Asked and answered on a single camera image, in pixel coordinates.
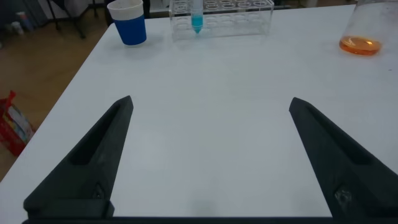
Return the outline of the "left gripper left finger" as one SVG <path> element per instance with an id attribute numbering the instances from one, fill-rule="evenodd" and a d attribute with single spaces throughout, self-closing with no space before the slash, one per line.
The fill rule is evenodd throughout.
<path id="1" fill-rule="evenodd" d="M 30 218 L 108 218 L 133 111 L 130 96 L 114 102 L 24 200 Z"/>

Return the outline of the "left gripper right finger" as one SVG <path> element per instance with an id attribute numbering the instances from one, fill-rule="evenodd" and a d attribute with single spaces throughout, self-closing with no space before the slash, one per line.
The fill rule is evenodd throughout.
<path id="1" fill-rule="evenodd" d="M 395 172 L 309 102 L 289 112 L 333 217 L 397 217 Z"/>

